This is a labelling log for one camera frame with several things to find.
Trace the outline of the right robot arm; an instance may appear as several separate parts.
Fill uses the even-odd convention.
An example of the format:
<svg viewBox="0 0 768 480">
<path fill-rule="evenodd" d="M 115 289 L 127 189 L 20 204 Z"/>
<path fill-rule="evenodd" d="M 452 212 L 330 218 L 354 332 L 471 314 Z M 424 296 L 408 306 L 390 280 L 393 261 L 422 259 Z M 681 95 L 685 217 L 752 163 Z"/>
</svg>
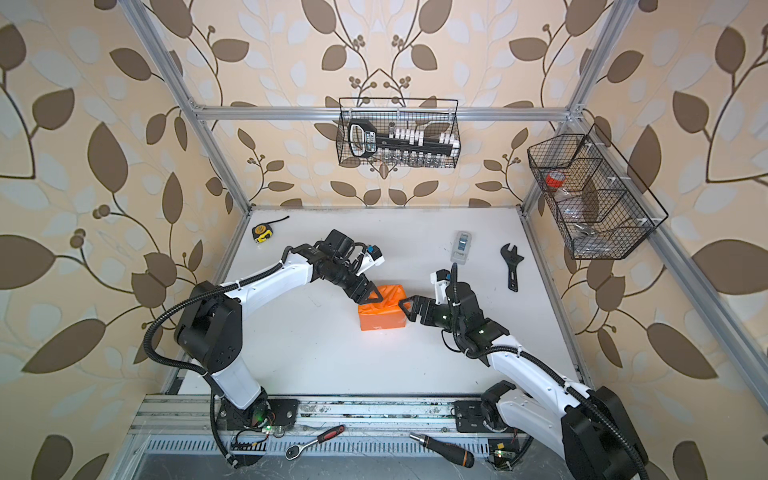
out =
<svg viewBox="0 0 768 480">
<path fill-rule="evenodd" d="M 558 373 L 486 317 L 465 282 L 437 298 L 399 303 L 411 322 L 449 333 L 459 352 L 504 375 L 481 396 L 482 425 L 521 431 L 549 448 L 576 479 L 646 479 L 648 454 L 618 396 Z"/>
</svg>

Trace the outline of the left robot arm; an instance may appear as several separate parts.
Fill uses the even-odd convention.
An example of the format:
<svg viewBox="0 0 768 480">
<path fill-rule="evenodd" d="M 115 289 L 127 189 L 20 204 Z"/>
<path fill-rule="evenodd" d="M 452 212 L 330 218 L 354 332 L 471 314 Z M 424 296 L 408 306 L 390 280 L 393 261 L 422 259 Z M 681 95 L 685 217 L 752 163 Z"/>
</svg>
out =
<svg viewBox="0 0 768 480">
<path fill-rule="evenodd" d="M 241 412 L 266 408 L 267 393 L 242 358 L 243 320 L 279 296 L 318 279 L 340 287 L 358 305 L 379 303 L 383 296 L 365 272 L 384 262 L 375 245 L 362 246 L 354 260 L 330 242 L 287 247 L 278 263 L 249 277 L 222 285 L 203 282 L 192 295 L 158 316 L 146 329 L 142 347 L 147 357 L 164 366 L 194 372 L 211 392 Z M 175 314 L 175 342 L 194 361 L 161 355 L 155 333 Z"/>
</svg>

